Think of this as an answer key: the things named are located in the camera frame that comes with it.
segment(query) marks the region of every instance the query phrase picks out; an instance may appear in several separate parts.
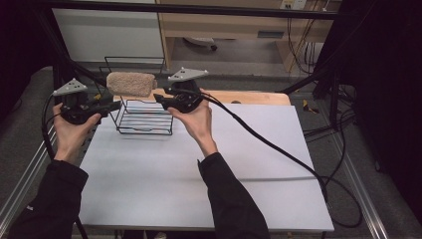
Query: black pole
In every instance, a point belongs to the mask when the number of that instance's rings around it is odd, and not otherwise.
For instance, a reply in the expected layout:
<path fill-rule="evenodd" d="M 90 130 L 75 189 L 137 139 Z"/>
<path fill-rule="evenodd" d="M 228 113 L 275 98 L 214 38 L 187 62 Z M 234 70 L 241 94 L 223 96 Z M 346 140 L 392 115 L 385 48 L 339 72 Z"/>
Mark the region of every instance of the black pole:
<path fill-rule="evenodd" d="M 338 20 L 356 18 L 356 15 L 337 12 L 301 11 L 265 8 L 240 8 L 221 6 L 179 5 L 179 4 L 149 4 L 149 3 L 122 3 L 122 2 L 93 2 L 69 0 L 41 0 L 36 2 L 49 8 L 79 9 L 119 12 L 153 12 L 153 13 L 183 13 L 183 14 L 209 14 L 228 16 L 274 17 L 274 18 L 299 18 Z"/>

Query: floor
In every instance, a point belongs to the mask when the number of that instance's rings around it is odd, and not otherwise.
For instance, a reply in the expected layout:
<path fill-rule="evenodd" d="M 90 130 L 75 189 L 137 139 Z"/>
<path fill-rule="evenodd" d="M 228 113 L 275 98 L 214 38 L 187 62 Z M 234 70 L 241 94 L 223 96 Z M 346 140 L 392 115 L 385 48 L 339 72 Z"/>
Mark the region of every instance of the floor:
<path fill-rule="evenodd" d="M 173 66 L 165 73 L 171 74 L 180 67 L 208 70 L 209 78 L 198 80 L 198 85 L 204 89 L 219 90 L 254 90 L 274 92 L 281 90 L 292 83 L 299 81 L 306 74 L 295 70 L 292 73 L 284 71 L 283 62 L 275 54 L 276 46 L 269 41 L 241 41 L 241 40 L 216 40 L 218 50 L 192 45 L 182 39 L 175 43 Z M 24 173 L 34 152 L 41 143 L 39 133 L 39 117 L 45 98 L 51 93 L 51 71 L 40 71 L 33 76 L 33 81 L 22 96 L 22 105 L 11 113 L 4 121 L 0 122 L 0 205 L 7 203 L 7 198 Z M 291 94 L 292 105 L 297 108 L 298 116 L 303 130 L 315 129 L 326 126 L 323 109 L 328 102 L 315 101 L 312 97 L 314 84 L 302 88 Z M 349 108 L 349 103 L 340 103 L 340 112 L 344 113 Z M 363 182 L 363 186 L 373 203 L 379 219 L 385 228 L 386 237 L 374 236 L 363 218 L 355 228 L 346 228 L 334 224 L 335 231 L 326 234 L 327 238 L 422 238 L 422 227 L 401 198 L 387 174 L 375 170 L 374 161 L 370 150 L 361 135 L 358 121 L 351 120 L 344 125 L 344 141 L 346 142 L 346 156 L 355 167 L 355 171 Z M 340 133 L 324 135 L 319 134 L 307 137 L 308 147 L 314 161 L 316 171 L 322 175 L 330 175 L 336 167 L 341 150 L 338 142 L 342 142 Z M 27 195 L 20 203 L 20 208 L 25 205 L 36 193 L 39 176 L 28 189 Z M 335 178 L 342 182 L 346 188 L 353 190 L 353 182 L 347 174 L 344 165 Z M 331 183 L 329 192 L 329 212 L 334 220 L 344 224 L 354 224 L 359 213 L 351 197 L 338 185 Z M 88 228 L 93 238 L 110 238 L 112 230 L 97 230 Z M 273 239 L 281 238 L 319 238 L 319 234 L 312 233 L 273 233 Z"/>

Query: person's right hand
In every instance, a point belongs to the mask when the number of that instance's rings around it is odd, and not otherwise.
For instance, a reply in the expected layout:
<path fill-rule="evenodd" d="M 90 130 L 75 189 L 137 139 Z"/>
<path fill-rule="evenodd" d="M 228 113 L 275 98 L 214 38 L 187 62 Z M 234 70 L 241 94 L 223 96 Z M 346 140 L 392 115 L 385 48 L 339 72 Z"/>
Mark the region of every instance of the person's right hand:
<path fill-rule="evenodd" d="M 183 122 L 189 134 L 199 144 L 205 157 L 218 151 L 212 137 L 212 111 L 208 101 L 203 100 L 194 111 L 187 114 L 181 113 L 175 108 L 168 108 L 168 111 Z"/>

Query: white wall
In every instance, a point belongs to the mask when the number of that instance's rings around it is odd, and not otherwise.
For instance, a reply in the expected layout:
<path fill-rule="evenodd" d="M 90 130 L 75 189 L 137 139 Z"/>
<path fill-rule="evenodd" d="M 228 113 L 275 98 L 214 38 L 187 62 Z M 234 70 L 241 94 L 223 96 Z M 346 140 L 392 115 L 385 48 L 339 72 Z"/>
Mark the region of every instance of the white wall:
<path fill-rule="evenodd" d="M 154 0 L 124 2 L 154 3 Z M 75 61 L 104 62 L 105 56 L 163 57 L 156 13 L 67 9 L 54 9 L 54 13 Z"/>

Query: beige sponge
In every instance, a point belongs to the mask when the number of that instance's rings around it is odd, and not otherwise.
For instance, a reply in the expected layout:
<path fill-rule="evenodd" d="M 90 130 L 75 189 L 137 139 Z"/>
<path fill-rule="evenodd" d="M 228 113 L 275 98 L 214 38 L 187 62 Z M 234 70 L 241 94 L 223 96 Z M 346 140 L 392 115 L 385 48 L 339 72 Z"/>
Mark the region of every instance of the beige sponge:
<path fill-rule="evenodd" d="M 106 77 L 106 86 L 114 96 L 149 97 L 157 88 L 153 74 L 113 72 Z"/>

